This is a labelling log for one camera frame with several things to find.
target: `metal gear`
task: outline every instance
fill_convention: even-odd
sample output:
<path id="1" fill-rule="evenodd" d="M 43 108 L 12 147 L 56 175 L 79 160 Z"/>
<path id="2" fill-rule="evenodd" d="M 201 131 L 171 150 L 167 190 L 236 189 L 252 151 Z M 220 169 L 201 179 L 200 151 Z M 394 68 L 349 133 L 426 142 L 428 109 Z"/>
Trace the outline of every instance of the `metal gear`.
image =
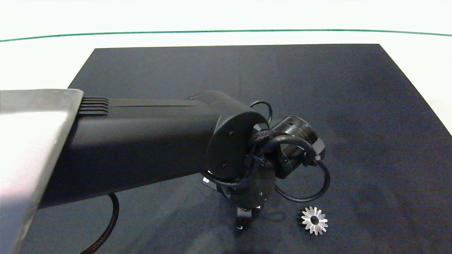
<path id="1" fill-rule="evenodd" d="M 314 209 L 312 207 L 305 209 L 306 212 L 302 211 L 304 216 L 301 216 L 301 219 L 303 219 L 301 224 L 306 225 L 305 229 L 309 229 L 309 233 L 315 233 L 315 235 L 318 233 L 322 235 L 323 232 L 326 232 L 326 228 L 328 227 L 326 223 L 328 220 L 325 219 L 325 214 L 322 214 L 322 210 L 317 210 L 317 207 L 314 207 Z"/>

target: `white background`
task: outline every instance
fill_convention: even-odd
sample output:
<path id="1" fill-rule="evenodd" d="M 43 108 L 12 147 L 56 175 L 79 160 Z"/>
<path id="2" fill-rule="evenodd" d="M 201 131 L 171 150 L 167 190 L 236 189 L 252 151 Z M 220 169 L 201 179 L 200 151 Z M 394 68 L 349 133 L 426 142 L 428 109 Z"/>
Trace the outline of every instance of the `white background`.
<path id="1" fill-rule="evenodd" d="M 452 34 L 450 1 L 0 1 L 0 40 L 56 34 L 370 29 Z M 0 42 L 0 89 L 67 88 L 100 47 L 379 43 L 452 132 L 452 37 L 376 32 L 89 35 Z"/>

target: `black cable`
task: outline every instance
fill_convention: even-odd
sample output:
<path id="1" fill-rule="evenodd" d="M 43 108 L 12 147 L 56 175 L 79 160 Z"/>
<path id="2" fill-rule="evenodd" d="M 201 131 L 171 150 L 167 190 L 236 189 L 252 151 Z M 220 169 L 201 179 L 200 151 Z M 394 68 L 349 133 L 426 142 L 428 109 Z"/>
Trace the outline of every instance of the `black cable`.
<path id="1" fill-rule="evenodd" d="M 88 247 L 86 250 L 84 250 L 81 254 L 92 254 L 96 252 L 102 244 L 107 240 L 107 238 L 110 236 L 111 232 L 113 231 L 114 226 L 116 225 L 116 221 L 118 220 L 119 215 L 119 202 L 118 198 L 114 193 L 111 193 L 108 195 L 113 203 L 113 214 L 112 218 L 110 219 L 110 223 L 107 226 L 107 229 L 103 232 L 103 234 L 95 241 L 90 247 Z"/>
<path id="2" fill-rule="evenodd" d="M 264 154 L 274 149 L 276 145 L 290 144 L 303 148 L 305 152 L 312 158 L 315 158 L 318 154 L 312 147 L 312 145 L 306 140 L 292 136 L 292 135 L 279 135 L 268 139 L 263 145 L 259 146 L 254 155 L 261 157 Z"/>
<path id="3" fill-rule="evenodd" d="M 328 171 L 328 168 L 325 166 L 325 164 L 323 163 L 322 160 L 318 160 L 317 164 L 323 170 L 324 182 L 323 182 L 322 189 L 319 192 L 317 192 L 316 194 L 306 197 L 306 198 L 296 198 L 296 197 L 292 197 L 292 196 L 288 195 L 287 193 L 285 193 L 284 191 L 282 191 L 277 185 L 275 186 L 275 191 L 277 193 L 279 193 L 279 195 L 281 195 L 283 198 L 290 200 L 292 202 L 297 202 L 297 203 L 310 202 L 310 201 L 320 198 L 326 192 L 328 187 L 330 186 L 330 172 Z"/>
<path id="4" fill-rule="evenodd" d="M 224 179 L 218 178 L 207 171 L 203 171 L 203 172 L 201 172 L 201 174 L 205 178 L 209 179 L 209 181 L 212 181 L 216 184 L 223 185 L 223 186 L 230 187 L 230 188 L 239 188 L 239 187 L 242 187 L 242 186 L 248 184 L 249 182 L 251 182 L 251 180 L 256 175 L 257 169 L 258 169 L 258 166 L 255 165 L 242 179 L 233 181 L 233 182 L 225 182 Z"/>
<path id="5" fill-rule="evenodd" d="M 268 120 L 267 122 L 270 122 L 273 119 L 273 108 L 272 105 L 270 105 L 270 103 L 264 101 L 264 100 L 257 100 L 253 103 L 250 104 L 250 108 L 254 107 L 257 104 L 265 104 L 268 107 Z"/>
<path id="6" fill-rule="evenodd" d="M 319 192 L 317 192 L 316 194 L 314 194 L 312 196 L 306 197 L 306 198 L 296 198 L 296 197 L 290 196 L 287 193 L 285 193 L 284 191 L 282 191 L 277 185 L 275 186 L 275 191 L 277 193 L 279 193 L 279 195 L 281 195 L 283 198 L 293 201 L 293 202 L 298 202 L 298 203 L 309 202 L 309 201 L 313 201 L 313 200 L 320 198 L 326 192 L 328 187 L 330 186 L 330 172 L 328 171 L 328 168 L 325 166 L 323 161 L 320 159 L 320 156 L 314 150 L 312 145 L 309 142 L 307 142 L 306 140 L 299 138 L 299 137 L 290 136 L 290 135 L 276 136 L 276 137 L 270 138 L 262 146 L 260 146 L 256 150 L 255 155 L 257 157 L 261 157 L 265 153 L 268 153 L 272 149 L 274 149 L 274 147 L 276 145 L 281 145 L 281 144 L 290 144 L 290 145 L 295 145 L 295 146 L 299 146 L 299 147 L 303 148 L 305 150 L 305 152 L 311 158 L 316 160 L 317 165 L 319 165 L 322 168 L 323 174 L 324 174 L 324 182 L 323 182 L 323 187 Z"/>

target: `silver metal panel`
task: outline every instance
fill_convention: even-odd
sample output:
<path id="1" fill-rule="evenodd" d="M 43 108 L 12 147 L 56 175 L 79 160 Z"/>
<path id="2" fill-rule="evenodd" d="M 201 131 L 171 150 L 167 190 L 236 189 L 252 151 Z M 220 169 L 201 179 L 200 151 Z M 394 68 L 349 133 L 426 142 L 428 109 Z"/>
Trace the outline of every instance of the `silver metal panel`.
<path id="1" fill-rule="evenodd" d="M 0 91 L 0 253 L 20 250 L 83 92 Z"/>

